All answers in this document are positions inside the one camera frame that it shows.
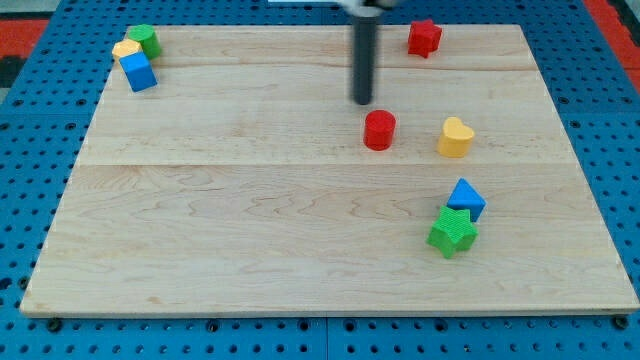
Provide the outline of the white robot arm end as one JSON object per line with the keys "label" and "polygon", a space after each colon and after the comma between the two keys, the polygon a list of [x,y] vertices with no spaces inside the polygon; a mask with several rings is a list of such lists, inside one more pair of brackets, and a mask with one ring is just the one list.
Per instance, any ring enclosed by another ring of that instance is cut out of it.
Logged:
{"label": "white robot arm end", "polygon": [[348,14],[357,17],[377,17],[402,3],[402,0],[335,0]]}

